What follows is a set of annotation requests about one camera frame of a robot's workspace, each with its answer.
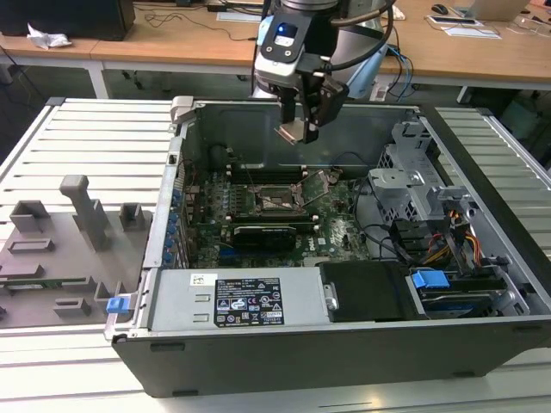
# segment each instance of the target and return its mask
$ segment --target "gray 3d printed part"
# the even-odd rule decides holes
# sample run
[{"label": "gray 3d printed part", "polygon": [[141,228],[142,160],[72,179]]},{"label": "gray 3d printed part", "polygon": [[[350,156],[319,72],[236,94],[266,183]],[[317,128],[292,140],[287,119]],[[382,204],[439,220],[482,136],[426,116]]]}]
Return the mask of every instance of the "gray 3d printed part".
[{"label": "gray 3d printed part", "polygon": [[103,231],[101,220],[96,216],[94,204],[86,192],[89,181],[84,175],[67,175],[63,178],[59,191],[71,199],[72,205],[77,210],[78,222],[88,234],[88,238],[94,250],[105,248],[107,238]]},{"label": "gray 3d printed part", "polygon": [[[15,207],[16,227],[0,251],[0,296],[9,314],[0,328],[104,323],[108,299],[138,286],[152,214],[135,203],[105,213],[86,194],[87,182],[74,176],[62,184],[78,216],[50,214],[36,200]],[[90,225],[105,238],[100,250]]]},{"label": "gray 3d printed part", "polygon": [[48,252],[53,250],[53,242],[50,238],[33,239],[29,241],[13,241],[8,245],[8,251],[12,254],[24,254],[25,252]]},{"label": "gray 3d printed part", "polygon": [[122,204],[119,219],[124,231],[141,231],[145,227],[144,212],[140,204]]},{"label": "gray 3d printed part", "polygon": [[90,306],[82,297],[76,299],[56,299],[53,310],[60,317],[88,317],[91,313]]},{"label": "gray 3d printed part", "polygon": [[47,217],[48,212],[39,200],[20,200],[9,216],[19,232],[40,232],[37,219]]}]

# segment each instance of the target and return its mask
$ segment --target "table leg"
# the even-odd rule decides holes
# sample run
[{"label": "table leg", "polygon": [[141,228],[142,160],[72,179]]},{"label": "table leg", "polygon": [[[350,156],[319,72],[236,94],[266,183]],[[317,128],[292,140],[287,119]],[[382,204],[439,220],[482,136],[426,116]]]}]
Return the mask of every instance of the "table leg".
[{"label": "table leg", "polygon": [[8,68],[9,65],[0,65],[0,84],[11,84],[14,81]]},{"label": "table leg", "polygon": [[103,76],[102,62],[90,61],[86,64],[85,68],[90,75],[92,86],[96,92],[96,98],[109,99],[108,85],[107,82],[105,82],[105,77]]}]

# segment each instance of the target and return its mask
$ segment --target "power supply label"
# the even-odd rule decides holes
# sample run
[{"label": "power supply label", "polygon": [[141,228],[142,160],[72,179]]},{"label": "power supply label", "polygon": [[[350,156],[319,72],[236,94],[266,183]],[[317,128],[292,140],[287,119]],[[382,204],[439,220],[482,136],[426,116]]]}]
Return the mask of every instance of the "power supply label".
[{"label": "power supply label", "polygon": [[279,278],[217,280],[214,323],[218,327],[285,324]]}]

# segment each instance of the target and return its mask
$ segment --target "metal bracket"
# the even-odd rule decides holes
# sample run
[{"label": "metal bracket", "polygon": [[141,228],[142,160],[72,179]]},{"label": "metal bracket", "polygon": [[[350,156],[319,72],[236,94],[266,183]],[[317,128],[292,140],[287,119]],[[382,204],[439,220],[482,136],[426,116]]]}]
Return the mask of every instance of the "metal bracket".
[{"label": "metal bracket", "polygon": [[193,96],[176,96],[170,105],[170,118],[174,124],[182,124],[195,118]]}]

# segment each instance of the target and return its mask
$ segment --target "wooden desk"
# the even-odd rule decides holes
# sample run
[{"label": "wooden desk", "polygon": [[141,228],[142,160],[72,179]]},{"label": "wooden desk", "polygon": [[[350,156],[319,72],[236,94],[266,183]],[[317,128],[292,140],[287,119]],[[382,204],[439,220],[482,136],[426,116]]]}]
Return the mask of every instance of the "wooden desk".
[{"label": "wooden desk", "polygon": [[[434,14],[434,0],[399,0],[406,20],[396,22],[402,52],[412,59],[414,83],[432,83],[506,89],[551,90],[551,39],[516,34],[509,23],[494,22],[502,40],[452,37],[435,30],[425,21]],[[441,3],[450,5],[451,0]],[[139,3],[142,9],[156,10],[157,15],[177,13],[171,21],[153,28],[146,20],[152,11],[136,9],[136,21],[125,41],[74,40],[74,46],[44,51],[24,38],[6,38],[9,53],[21,65],[81,67],[88,70],[96,96],[108,97],[104,70],[138,70],[199,72],[246,75],[251,72],[254,42],[232,41],[223,31],[210,30],[186,20],[212,28],[224,28],[232,37],[254,37],[257,24],[218,22],[215,13],[205,9],[175,8],[170,3]],[[529,6],[545,22],[545,10]],[[0,64],[9,60],[0,55]],[[394,58],[383,61],[377,82],[391,83],[399,67]]]},{"label": "wooden desk", "polygon": [[[170,15],[173,20],[153,27],[145,20],[147,15]],[[254,41],[231,40],[248,39],[257,36],[258,24],[252,22],[218,22],[216,13],[206,9],[187,11],[141,11],[136,9],[134,26],[124,41],[99,41],[91,51],[97,60],[124,60],[133,62],[163,62],[192,65],[230,65],[251,67]]]},{"label": "wooden desk", "polygon": [[[502,40],[454,37],[431,28],[424,19],[435,14],[430,10],[433,0],[399,0],[397,4],[406,14],[406,20],[395,26],[401,51],[414,64],[414,83],[549,89],[551,38],[513,33],[507,29],[509,22],[489,23]],[[529,8],[545,22],[551,17],[543,9]],[[390,42],[395,44],[395,35]],[[397,73],[398,69],[396,59],[386,58],[381,74]]]}]

